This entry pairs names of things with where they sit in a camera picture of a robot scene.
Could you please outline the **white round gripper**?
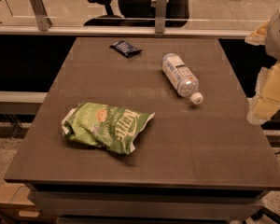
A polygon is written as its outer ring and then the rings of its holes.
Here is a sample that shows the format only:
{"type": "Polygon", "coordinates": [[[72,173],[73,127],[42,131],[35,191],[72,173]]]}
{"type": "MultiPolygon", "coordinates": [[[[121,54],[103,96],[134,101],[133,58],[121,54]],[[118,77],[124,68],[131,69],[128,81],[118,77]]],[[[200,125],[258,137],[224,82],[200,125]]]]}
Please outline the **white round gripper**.
{"type": "MultiPolygon", "coordinates": [[[[280,7],[271,16],[270,22],[264,22],[245,38],[250,45],[264,45],[266,53],[280,60],[280,7]]],[[[262,125],[269,121],[280,109],[280,61],[271,68],[262,67],[259,71],[255,95],[251,99],[247,112],[247,121],[253,125],[262,125]]]]}

